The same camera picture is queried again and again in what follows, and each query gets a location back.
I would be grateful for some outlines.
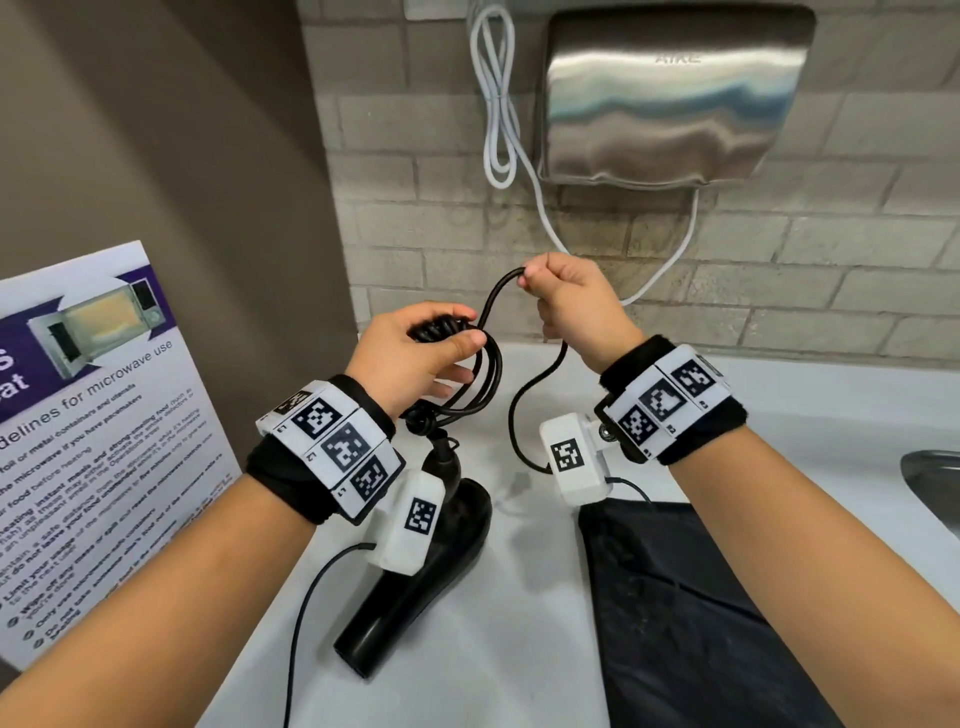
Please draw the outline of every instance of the black hair dryer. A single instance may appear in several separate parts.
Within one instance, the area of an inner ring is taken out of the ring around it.
[[[460,458],[442,429],[429,435],[433,450],[423,470],[444,482],[444,507],[423,568],[413,576],[384,571],[333,648],[369,680],[423,610],[476,563],[490,531],[490,495],[461,478]]]

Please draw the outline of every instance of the stainless steel hand dryer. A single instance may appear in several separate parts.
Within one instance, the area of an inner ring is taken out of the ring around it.
[[[816,16],[799,5],[647,5],[549,24],[540,178],[634,189],[745,180],[793,103]]]

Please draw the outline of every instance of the wall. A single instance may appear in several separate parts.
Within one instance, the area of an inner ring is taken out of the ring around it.
[[[142,239],[240,457],[256,417],[345,365],[293,0],[0,0],[0,98],[0,278]]]
[[[685,258],[630,314],[726,352],[960,365],[960,2],[820,0],[802,91],[756,178],[702,196]],[[550,250],[525,186],[483,178],[459,21],[400,0],[300,0],[354,309],[483,301]],[[542,19],[518,25],[529,138]],[[558,232],[632,293],[679,242],[689,193],[548,190]],[[513,291],[493,329],[536,337]]]

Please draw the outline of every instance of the microwave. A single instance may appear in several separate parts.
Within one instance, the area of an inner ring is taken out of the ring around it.
[[[146,279],[27,322],[64,379],[166,321]]]

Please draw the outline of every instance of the white cable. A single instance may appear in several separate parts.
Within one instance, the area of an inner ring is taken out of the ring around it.
[[[520,142],[520,123],[516,114],[516,107],[510,98],[510,77],[514,70],[514,56],[516,54],[514,19],[506,8],[497,4],[488,5],[481,9],[477,3],[471,3],[470,14],[472,16],[469,35],[470,58],[473,60],[473,71],[476,73],[477,83],[480,84],[480,92],[487,104],[487,136],[483,147],[483,165],[487,180],[496,189],[507,189],[516,179],[516,162],[519,159],[530,177],[530,184],[533,185],[537,212],[540,214],[543,229],[551,242],[557,247],[557,250],[570,255],[570,251],[550,223],[546,206],[543,203],[543,189],[540,186],[540,179],[538,179],[534,165],[527,157],[527,153],[523,150],[523,144]],[[493,43],[493,33],[490,27],[491,18],[499,18],[503,23],[503,35],[498,47]],[[483,34],[483,50],[486,51],[485,58],[480,47],[481,34]],[[498,149],[501,133],[503,133],[503,146],[507,153],[505,162],[500,160]],[[625,306],[630,305],[643,296],[684,254],[696,229],[699,197],[699,190],[694,189],[690,224],[680,247],[660,266],[653,277],[643,284],[640,290],[620,303]]]

